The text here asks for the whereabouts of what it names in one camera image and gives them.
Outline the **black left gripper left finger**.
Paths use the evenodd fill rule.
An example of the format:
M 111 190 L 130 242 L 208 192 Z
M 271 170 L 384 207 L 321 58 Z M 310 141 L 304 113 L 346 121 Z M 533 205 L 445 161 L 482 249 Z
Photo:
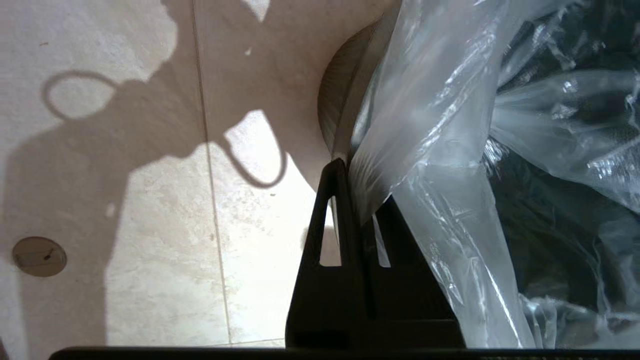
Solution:
M 320 264 L 327 208 L 336 201 L 340 265 Z M 361 228 L 345 162 L 322 169 L 285 324 L 288 348 L 362 348 L 368 322 Z

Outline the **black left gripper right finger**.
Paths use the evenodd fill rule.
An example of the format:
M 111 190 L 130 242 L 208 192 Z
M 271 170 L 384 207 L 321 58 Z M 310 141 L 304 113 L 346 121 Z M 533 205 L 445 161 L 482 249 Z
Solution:
M 382 348 L 464 348 L 450 303 L 393 197 L 362 227 L 366 305 Z

